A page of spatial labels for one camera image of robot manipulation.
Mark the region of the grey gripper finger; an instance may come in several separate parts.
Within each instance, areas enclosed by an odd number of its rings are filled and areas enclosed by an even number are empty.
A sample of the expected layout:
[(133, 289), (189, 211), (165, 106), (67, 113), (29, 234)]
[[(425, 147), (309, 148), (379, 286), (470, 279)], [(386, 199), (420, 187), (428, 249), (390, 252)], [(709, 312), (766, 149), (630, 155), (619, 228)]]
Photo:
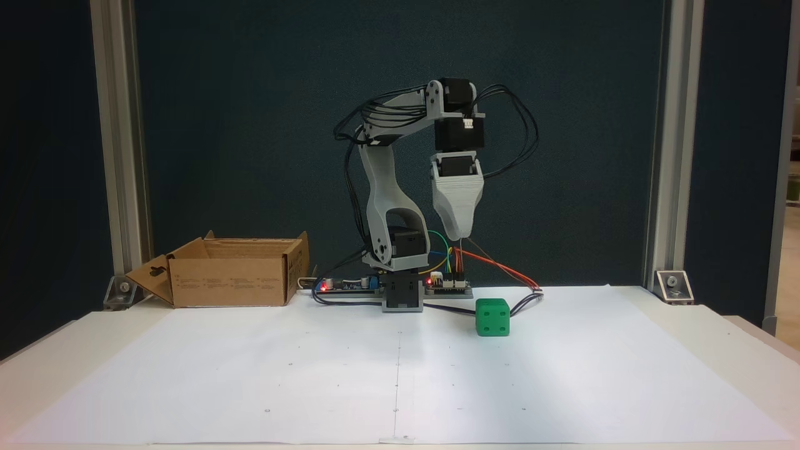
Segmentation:
[(471, 236), (475, 211), (482, 196), (483, 186), (432, 189), (432, 206), (449, 240), (458, 241)]

